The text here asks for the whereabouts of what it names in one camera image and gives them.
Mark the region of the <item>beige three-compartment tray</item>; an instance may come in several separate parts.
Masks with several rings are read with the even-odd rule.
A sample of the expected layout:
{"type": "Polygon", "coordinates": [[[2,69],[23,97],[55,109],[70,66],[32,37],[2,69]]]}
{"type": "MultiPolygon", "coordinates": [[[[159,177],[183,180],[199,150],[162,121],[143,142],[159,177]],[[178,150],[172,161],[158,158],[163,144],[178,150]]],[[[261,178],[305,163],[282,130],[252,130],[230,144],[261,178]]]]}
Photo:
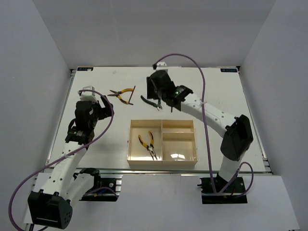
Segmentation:
{"type": "Polygon", "coordinates": [[[131,120],[127,162],[131,167],[184,167],[198,162],[193,120],[131,120]],[[138,139],[150,144],[148,131],[154,136],[158,160],[153,160],[138,139]]]}

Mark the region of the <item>blue corner label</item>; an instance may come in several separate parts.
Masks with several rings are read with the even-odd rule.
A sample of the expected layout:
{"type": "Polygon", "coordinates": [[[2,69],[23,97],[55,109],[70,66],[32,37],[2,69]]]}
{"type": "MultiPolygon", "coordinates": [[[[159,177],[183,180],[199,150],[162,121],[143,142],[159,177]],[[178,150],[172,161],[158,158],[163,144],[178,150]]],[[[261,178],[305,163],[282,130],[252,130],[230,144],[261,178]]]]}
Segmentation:
{"type": "Polygon", "coordinates": [[[221,68],[220,71],[222,73],[237,73],[238,69],[237,68],[221,68]]]}
{"type": "Polygon", "coordinates": [[[93,67],[78,67],[77,71],[93,71],[93,67]]]}

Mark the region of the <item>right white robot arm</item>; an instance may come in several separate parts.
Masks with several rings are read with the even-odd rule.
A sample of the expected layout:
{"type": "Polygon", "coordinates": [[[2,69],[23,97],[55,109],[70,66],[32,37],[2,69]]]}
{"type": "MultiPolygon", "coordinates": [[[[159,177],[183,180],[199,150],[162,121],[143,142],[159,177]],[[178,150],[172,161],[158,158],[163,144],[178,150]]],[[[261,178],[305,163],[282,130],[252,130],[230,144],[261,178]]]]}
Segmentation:
{"type": "Polygon", "coordinates": [[[199,119],[222,138],[220,151],[223,159],[211,183],[214,193],[230,191],[235,186],[241,160],[253,141],[249,118],[233,116],[203,102],[190,88],[176,86],[167,70],[155,71],[146,78],[146,84],[149,99],[160,99],[171,108],[199,119]]]}

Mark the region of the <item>left blue corner label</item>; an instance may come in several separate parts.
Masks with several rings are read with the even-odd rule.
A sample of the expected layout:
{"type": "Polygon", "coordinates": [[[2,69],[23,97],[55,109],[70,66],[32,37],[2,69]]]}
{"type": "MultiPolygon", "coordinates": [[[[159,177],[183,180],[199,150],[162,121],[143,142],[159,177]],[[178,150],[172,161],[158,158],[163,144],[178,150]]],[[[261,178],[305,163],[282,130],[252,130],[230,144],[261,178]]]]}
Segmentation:
{"type": "Polygon", "coordinates": [[[78,67],[77,71],[93,71],[93,67],[78,67]]]}

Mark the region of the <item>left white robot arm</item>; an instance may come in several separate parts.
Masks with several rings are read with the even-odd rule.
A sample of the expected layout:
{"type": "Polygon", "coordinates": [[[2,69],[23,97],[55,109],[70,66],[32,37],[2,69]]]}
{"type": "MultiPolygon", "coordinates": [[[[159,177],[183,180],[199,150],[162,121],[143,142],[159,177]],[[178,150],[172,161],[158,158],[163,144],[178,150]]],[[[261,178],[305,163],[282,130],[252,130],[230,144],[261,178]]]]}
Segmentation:
{"type": "Polygon", "coordinates": [[[75,118],[71,121],[63,152],[51,175],[38,192],[31,192],[28,206],[33,224],[65,229],[73,214],[73,207],[90,190],[97,192],[102,186],[99,172],[94,168],[85,168],[77,177],[75,170],[84,157],[90,144],[96,138],[94,129],[99,120],[113,116],[113,108],[105,98],[104,106],[96,99],[95,92],[79,92],[75,118]]]}

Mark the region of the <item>green side cutters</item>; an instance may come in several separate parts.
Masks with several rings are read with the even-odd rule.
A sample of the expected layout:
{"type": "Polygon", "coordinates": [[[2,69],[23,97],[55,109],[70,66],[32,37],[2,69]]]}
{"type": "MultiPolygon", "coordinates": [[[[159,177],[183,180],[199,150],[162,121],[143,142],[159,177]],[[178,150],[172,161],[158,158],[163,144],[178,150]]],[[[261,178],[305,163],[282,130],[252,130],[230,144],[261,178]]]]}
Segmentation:
{"type": "Polygon", "coordinates": [[[146,103],[146,104],[148,104],[148,105],[150,105],[150,106],[156,108],[158,111],[163,109],[163,107],[162,107],[162,105],[161,105],[161,100],[160,100],[160,99],[158,99],[157,102],[155,103],[155,102],[152,102],[152,101],[146,99],[146,98],[143,97],[142,95],[140,96],[140,98],[141,98],[141,100],[142,100],[144,103],[146,103]]]}

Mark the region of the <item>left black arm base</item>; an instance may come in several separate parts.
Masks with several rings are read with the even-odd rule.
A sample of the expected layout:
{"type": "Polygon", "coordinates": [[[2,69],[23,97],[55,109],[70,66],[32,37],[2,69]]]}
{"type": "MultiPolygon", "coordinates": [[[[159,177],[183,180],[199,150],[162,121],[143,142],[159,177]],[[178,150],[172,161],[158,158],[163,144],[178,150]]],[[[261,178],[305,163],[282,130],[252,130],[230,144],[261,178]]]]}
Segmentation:
{"type": "Polygon", "coordinates": [[[122,177],[103,174],[99,170],[94,175],[94,185],[80,200],[88,202],[116,202],[119,197],[122,177]]]}

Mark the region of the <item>right blue corner label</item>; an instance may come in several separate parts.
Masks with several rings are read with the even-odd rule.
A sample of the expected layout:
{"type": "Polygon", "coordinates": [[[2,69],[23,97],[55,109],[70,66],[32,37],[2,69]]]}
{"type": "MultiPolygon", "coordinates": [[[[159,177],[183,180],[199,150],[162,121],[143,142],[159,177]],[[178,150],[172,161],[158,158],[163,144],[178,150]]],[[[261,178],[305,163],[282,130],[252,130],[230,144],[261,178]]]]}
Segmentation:
{"type": "Polygon", "coordinates": [[[222,73],[237,73],[238,69],[237,68],[221,68],[220,71],[222,73]]]}

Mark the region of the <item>left brown hex key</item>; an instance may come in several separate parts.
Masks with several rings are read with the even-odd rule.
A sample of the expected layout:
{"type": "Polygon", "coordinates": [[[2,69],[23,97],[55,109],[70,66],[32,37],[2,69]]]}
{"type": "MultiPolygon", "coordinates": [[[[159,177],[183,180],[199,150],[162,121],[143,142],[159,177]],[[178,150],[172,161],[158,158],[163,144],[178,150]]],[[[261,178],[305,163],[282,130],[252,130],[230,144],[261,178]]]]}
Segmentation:
{"type": "Polygon", "coordinates": [[[133,103],[131,102],[131,98],[132,98],[132,96],[133,96],[133,93],[134,93],[134,91],[135,91],[135,88],[136,88],[136,86],[134,86],[134,88],[133,88],[133,90],[132,90],[132,92],[131,92],[131,95],[130,95],[130,97],[129,97],[129,100],[128,100],[128,104],[129,104],[129,105],[133,105],[133,103]]]}

